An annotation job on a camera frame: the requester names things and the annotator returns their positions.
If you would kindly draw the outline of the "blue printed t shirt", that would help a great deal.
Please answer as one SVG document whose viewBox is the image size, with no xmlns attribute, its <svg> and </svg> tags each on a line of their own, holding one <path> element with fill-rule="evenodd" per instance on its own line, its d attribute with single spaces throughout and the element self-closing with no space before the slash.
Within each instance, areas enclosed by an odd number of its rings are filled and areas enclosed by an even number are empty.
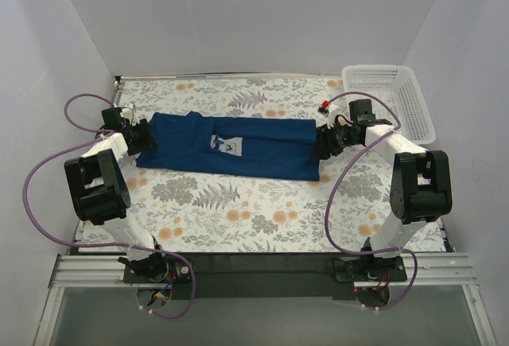
<svg viewBox="0 0 509 346">
<path fill-rule="evenodd" d="M 155 113 L 150 129 L 157 148 L 136 166 L 194 173 L 295 181 L 320 179 L 313 119 L 207 117 Z"/>
</svg>

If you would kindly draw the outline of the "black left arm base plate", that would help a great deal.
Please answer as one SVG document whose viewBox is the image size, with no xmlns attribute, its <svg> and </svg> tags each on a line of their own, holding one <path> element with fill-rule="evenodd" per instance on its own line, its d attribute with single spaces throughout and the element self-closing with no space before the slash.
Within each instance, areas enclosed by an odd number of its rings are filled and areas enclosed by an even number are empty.
<svg viewBox="0 0 509 346">
<path fill-rule="evenodd" d="M 191 282 L 191 268 L 182 260 L 168 255 L 156 253 L 138 261 L 119 257 L 118 262 L 125 267 L 124 283 Z"/>
</svg>

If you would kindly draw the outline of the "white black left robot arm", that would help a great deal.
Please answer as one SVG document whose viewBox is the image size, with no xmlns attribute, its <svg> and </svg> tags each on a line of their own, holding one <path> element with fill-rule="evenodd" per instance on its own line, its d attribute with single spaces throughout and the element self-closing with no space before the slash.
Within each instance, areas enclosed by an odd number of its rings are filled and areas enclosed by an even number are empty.
<svg viewBox="0 0 509 346">
<path fill-rule="evenodd" d="M 121 167 L 157 147 L 146 119 L 134 106 L 101 112 L 107 136 L 80 157 L 67 160 L 64 171 L 78 218 L 108 232 L 126 253 L 119 262 L 137 277 L 161 282 L 169 263 L 157 240 L 128 213 L 130 192 Z"/>
</svg>

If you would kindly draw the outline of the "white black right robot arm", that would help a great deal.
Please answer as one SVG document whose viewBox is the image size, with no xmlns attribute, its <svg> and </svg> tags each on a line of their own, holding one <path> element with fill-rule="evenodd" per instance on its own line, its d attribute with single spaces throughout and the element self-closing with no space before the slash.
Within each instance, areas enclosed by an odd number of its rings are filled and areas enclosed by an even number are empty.
<svg viewBox="0 0 509 346">
<path fill-rule="evenodd" d="M 398 132 L 399 119 L 377 118 L 372 103 L 367 94 L 361 94 L 349 103 L 347 118 L 329 101 L 318 107 L 327 122 L 317 128 L 314 158 L 327 160 L 348 147 L 363 146 L 366 151 L 375 150 L 392 167 L 390 213 L 360 251 L 348 251 L 344 259 L 332 261 L 333 275 L 341 282 L 405 280 L 401 254 L 406 245 L 453 206 L 448 155 L 405 138 Z"/>
</svg>

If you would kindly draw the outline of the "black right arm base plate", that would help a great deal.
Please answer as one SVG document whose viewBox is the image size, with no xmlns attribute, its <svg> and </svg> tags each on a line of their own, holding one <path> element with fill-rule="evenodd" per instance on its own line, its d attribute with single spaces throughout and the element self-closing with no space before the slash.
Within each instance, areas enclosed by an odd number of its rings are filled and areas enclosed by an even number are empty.
<svg viewBox="0 0 509 346">
<path fill-rule="evenodd" d="M 383 259 L 369 256 L 326 255 L 325 268 L 338 282 L 405 282 L 406 268 L 401 256 Z"/>
</svg>

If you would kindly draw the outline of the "aluminium frame rail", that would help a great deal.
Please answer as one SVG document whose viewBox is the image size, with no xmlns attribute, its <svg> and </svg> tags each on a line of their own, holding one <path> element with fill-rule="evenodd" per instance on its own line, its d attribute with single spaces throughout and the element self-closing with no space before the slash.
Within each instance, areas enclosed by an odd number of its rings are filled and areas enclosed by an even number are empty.
<svg viewBox="0 0 509 346">
<path fill-rule="evenodd" d="M 124 266 L 117 255 L 64 255 L 56 260 L 50 286 L 112 287 L 122 283 Z M 462 253 L 418 253 L 416 286 L 469 286 L 478 283 Z"/>
</svg>

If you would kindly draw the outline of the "floral patterned table mat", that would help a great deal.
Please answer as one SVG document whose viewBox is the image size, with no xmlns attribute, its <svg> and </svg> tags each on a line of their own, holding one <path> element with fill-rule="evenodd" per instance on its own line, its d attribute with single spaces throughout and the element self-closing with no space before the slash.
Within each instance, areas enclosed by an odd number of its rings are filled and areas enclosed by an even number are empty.
<svg viewBox="0 0 509 346">
<path fill-rule="evenodd" d="M 337 78 L 128 80 L 121 105 L 137 113 L 316 119 L 340 97 Z M 392 168 L 349 148 L 321 163 L 318 181 L 284 181 L 143 169 L 123 171 L 130 213 L 168 251 L 359 250 L 390 213 Z"/>
</svg>

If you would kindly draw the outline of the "white plastic basket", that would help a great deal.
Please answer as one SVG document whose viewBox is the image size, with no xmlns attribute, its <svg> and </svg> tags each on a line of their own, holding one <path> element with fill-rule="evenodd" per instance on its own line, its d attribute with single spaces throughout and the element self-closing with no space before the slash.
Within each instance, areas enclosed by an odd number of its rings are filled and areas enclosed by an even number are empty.
<svg viewBox="0 0 509 346">
<path fill-rule="evenodd" d="M 436 140 L 418 79 L 411 68 L 394 64 L 350 65 L 342 70 L 345 91 L 351 94 L 348 102 L 358 99 L 358 91 L 380 99 L 373 102 L 373 112 L 379 119 L 393 120 L 397 115 L 400 132 L 417 145 L 429 145 Z"/>
</svg>

